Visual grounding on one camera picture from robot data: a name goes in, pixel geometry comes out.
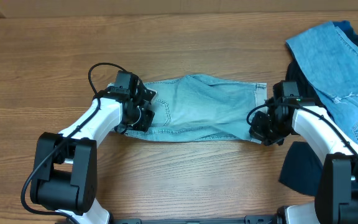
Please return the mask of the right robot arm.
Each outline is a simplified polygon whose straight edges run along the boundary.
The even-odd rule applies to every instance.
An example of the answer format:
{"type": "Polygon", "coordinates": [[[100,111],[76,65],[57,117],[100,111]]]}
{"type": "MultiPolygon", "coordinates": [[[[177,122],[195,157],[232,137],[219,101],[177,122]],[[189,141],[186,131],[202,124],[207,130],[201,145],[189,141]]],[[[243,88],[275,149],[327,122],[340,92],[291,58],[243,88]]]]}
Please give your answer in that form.
{"type": "Polygon", "coordinates": [[[250,135],[262,144],[281,145],[289,134],[302,136],[323,164],[314,201],[282,207],[272,223],[358,223],[358,144],[312,98],[299,94],[296,82],[280,81],[273,97],[247,117],[250,135]]]}

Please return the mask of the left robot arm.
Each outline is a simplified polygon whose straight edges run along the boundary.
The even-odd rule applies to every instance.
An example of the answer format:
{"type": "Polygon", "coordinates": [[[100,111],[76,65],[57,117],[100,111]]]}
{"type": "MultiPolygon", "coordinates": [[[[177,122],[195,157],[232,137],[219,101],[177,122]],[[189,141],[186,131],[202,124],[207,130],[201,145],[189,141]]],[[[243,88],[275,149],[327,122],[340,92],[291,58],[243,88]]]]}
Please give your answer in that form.
{"type": "Polygon", "coordinates": [[[154,118],[157,97],[135,74],[120,70],[116,81],[96,91],[90,108],[59,133],[43,133],[34,168],[22,191],[43,215],[60,215],[67,223],[112,223],[113,217],[96,199],[97,149],[115,128],[146,132],[154,118]]]}

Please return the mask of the light blue denim shorts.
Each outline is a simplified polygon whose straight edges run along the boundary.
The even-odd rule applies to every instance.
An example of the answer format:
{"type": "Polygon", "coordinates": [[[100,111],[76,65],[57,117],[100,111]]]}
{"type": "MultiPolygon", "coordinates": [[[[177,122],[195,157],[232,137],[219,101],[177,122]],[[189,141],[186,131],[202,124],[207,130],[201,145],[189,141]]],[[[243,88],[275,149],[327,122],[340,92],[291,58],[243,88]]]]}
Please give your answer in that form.
{"type": "Polygon", "coordinates": [[[266,83],[226,80],[205,74],[145,84],[158,96],[148,131],[123,125],[115,132],[156,142],[231,141],[253,142],[249,112],[265,103],[266,83]]]}

